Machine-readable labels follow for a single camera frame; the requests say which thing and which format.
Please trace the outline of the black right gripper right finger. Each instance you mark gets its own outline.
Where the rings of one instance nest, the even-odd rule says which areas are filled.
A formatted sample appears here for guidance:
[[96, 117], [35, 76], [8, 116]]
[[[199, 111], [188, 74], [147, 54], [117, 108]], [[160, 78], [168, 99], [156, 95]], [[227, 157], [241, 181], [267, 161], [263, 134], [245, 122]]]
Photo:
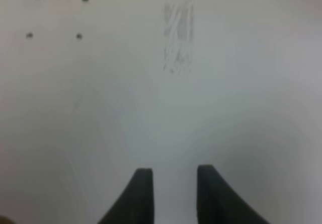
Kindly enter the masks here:
[[267, 223], [212, 165], [197, 168], [198, 223]]

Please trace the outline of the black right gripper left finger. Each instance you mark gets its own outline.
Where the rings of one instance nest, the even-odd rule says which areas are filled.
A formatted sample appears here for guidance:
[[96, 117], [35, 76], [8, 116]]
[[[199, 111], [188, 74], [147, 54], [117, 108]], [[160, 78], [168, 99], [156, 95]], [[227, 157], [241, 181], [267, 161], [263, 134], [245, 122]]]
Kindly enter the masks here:
[[154, 223], [152, 169], [137, 169], [128, 185], [99, 223]]

